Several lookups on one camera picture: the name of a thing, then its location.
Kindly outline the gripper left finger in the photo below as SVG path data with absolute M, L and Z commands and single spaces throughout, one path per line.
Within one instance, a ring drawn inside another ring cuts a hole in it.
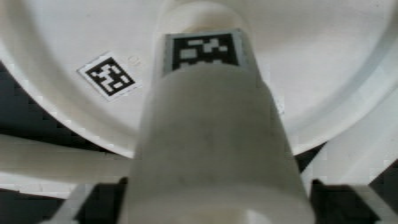
M 83 184 L 42 224 L 118 224 L 129 179 L 116 183 Z

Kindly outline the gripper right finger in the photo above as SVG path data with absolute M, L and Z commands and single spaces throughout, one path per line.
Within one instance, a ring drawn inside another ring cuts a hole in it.
M 398 213 L 367 186 L 312 182 L 315 224 L 398 224 Z

